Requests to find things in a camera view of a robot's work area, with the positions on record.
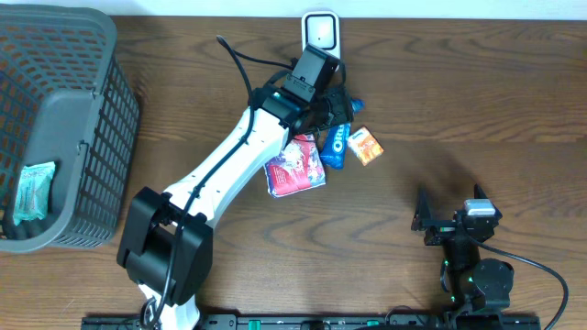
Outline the blue Oreo cookie pack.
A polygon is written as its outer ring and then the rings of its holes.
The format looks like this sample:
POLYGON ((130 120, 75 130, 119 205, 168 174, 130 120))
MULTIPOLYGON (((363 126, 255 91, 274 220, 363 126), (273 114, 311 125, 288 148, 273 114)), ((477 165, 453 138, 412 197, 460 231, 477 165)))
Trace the blue Oreo cookie pack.
POLYGON ((348 139, 350 135, 351 123, 333 126, 328 130, 325 143, 319 153, 319 157, 324 165, 335 169, 344 168, 348 139))

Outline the orange Kleenex tissue pack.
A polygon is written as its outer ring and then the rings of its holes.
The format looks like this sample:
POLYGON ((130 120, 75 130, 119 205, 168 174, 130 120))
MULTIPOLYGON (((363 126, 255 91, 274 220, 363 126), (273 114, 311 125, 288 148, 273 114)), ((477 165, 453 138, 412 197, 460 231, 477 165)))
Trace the orange Kleenex tissue pack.
POLYGON ((381 144, 365 126, 362 126, 349 136, 348 147, 363 166, 367 166, 384 152, 381 144))

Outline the teal snack packet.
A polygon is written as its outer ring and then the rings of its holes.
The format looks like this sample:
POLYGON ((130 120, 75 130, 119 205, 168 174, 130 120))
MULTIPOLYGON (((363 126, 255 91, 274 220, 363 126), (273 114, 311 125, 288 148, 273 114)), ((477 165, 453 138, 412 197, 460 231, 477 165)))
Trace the teal snack packet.
POLYGON ((19 177, 13 211, 16 226, 43 220, 49 211, 50 186, 56 170, 54 161, 25 166, 19 177))

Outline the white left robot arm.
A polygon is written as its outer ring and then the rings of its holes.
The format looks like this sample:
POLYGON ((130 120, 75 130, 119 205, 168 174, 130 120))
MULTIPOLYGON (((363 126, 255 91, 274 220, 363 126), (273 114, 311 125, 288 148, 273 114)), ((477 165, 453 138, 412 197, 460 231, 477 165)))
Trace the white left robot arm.
POLYGON ((142 329, 192 329, 194 298, 213 261, 221 215, 269 160, 298 136, 353 119, 344 85, 296 90, 266 83, 228 137, 196 169, 164 192, 141 189, 132 199, 117 263, 146 294, 142 329))

